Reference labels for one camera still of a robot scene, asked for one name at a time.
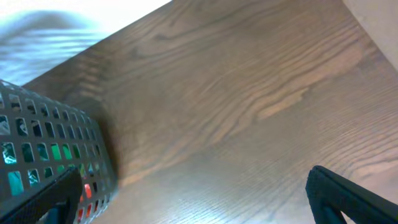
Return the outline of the orange spaghetti pasta packet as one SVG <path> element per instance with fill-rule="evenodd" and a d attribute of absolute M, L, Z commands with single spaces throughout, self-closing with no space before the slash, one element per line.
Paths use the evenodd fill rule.
<path fill-rule="evenodd" d="M 97 216 L 100 202 L 95 197 L 94 188 L 90 184 L 83 184 L 83 193 L 80 196 L 74 223 L 91 223 Z"/>

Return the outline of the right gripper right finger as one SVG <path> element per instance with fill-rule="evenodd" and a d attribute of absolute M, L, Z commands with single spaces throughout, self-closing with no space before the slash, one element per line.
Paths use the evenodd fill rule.
<path fill-rule="evenodd" d="M 305 186 L 315 223 L 397 223 L 397 205 L 323 166 L 314 166 Z"/>

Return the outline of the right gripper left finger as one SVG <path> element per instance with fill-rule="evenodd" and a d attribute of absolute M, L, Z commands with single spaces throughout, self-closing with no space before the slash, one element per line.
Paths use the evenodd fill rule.
<path fill-rule="evenodd" d="M 80 173 L 69 167 L 1 203 L 1 223 L 73 223 L 83 193 Z"/>

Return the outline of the small green packet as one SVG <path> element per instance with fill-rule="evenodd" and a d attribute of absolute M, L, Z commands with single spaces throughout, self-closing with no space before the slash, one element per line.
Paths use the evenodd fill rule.
<path fill-rule="evenodd" d="M 57 144 L 50 145 L 53 158 L 57 161 L 62 159 L 72 160 L 81 159 L 80 149 L 77 144 Z"/>

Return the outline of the green Nescafe coffee bag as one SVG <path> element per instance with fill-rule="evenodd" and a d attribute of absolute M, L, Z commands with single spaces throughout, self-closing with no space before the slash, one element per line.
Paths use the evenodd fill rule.
<path fill-rule="evenodd" d="M 5 197 L 21 195 L 46 179 L 45 165 L 50 161 L 44 142 L 30 140 L 25 120 L 11 120 L 1 116 L 1 191 Z"/>

